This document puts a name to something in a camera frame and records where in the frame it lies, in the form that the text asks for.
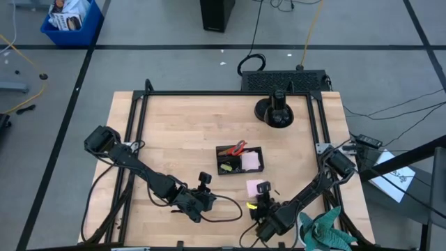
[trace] scissors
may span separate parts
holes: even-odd
[[[235,146],[232,146],[231,148],[221,151],[218,153],[218,156],[222,156],[222,155],[232,155],[232,156],[238,156],[239,154],[242,153],[243,148],[246,145],[246,141],[245,140],[240,140]]]

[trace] wooden tabletop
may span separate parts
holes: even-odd
[[[130,111],[132,92],[116,92],[111,104],[107,125],[123,137]],[[156,172],[172,174],[190,188],[198,186],[200,172],[213,176],[208,186],[213,193],[235,199],[243,208],[243,217],[236,222],[193,223],[186,215],[171,213],[172,208],[152,205],[148,199],[146,184],[136,178],[125,245],[127,246],[176,246],[184,241],[188,247],[238,247],[243,231],[254,222],[245,204],[254,201],[247,197],[246,181],[263,179],[271,182],[271,196],[276,201],[290,200],[301,191],[317,174],[316,158],[305,97],[289,96],[287,104],[294,112],[294,122],[284,129],[271,128],[254,115],[260,96],[150,96],[142,139],[146,146],[140,151],[139,159]],[[349,138],[348,128],[339,93],[323,93],[323,104],[333,144]],[[136,135],[135,117],[133,137]],[[317,104],[314,102],[318,134],[322,139]],[[216,146],[235,144],[240,139],[248,142],[247,147],[261,146],[265,169],[261,173],[217,175]],[[95,179],[107,166],[98,163]],[[91,197],[89,214],[85,224],[86,236],[91,236],[110,210],[117,168],[111,170],[101,181]],[[364,237],[374,242],[369,214],[359,176],[356,174],[341,186],[344,210]],[[322,197],[304,209],[311,217],[324,212]],[[213,209],[203,213],[208,219],[237,217],[238,209],[229,201],[218,199]],[[117,217],[115,229],[120,227]],[[279,241],[292,245],[295,231],[283,236],[274,235],[268,242],[277,247]],[[249,246],[256,239],[251,230],[243,239]]]

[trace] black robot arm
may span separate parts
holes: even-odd
[[[312,203],[319,195],[330,192],[330,188],[334,185],[344,184],[354,175],[354,163],[337,149],[328,148],[324,153],[326,154],[322,171],[292,200],[280,204],[269,198],[268,191],[257,196],[258,206],[256,209],[250,209],[250,213],[252,219],[259,222],[256,235],[261,241],[267,242],[274,234],[280,236],[285,234],[293,228],[297,220],[297,214],[301,210]],[[326,167],[335,170],[342,179],[331,179],[329,177],[331,172],[328,172]]]
[[[201,185],[189,189],[177,178],[153,171],[138,160],[130,146],[121,143],[120,135],[109,127],[98,126],[84,141],[85,149],[97,158],[109,158],[116,166],[129,169],[145,180],[153,194],[166,202],[163,206],[177,206],[192,221],[201,221],[201,212],[212,209],[215,196],[206,184],[211,175],[201,172]]]

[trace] black box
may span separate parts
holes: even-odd
[[[254,151],[258,153],[259,155],[259,162],[260,166],[258,169],[252,169],[252,170],[244,170],[242,168],[242,161],[240,159],[240,156],[218,156],[218,153],[221,151],[224,151],[226,149],[229,149],[233,146],[217,146],[215,148],[215,154],[217,156],[217,173],[218,175],[223,174],[246,174],[246,173],[252,173],[252,172],[262,172],[265,169],[265,163],[263,162],[263,154],[262,154],[262,148],[261,147],[249,147],[244,148],[244,151]],[[232,164],[238,165],[238,168],[233,170],[232,172],[224,171],[220,168],[221,164],[224,164],[226,162],[230,162]]]
[[[330,91],[324,70],[261,70],[244,71],[242,91],[287,90],[293,82],[294,91]]]
[[[200,0],[203,29],[224,32],[236,0]]]

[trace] blue plastic bin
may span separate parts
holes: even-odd
[[[102,18],[102,13],[95,0],[89,0],[89,2],[91,3],[90,8],[79,31],[59,31],[48,22],[49,15],[45,18],[40,31],[47,34],[56,45],[90,45],[98,22]]]

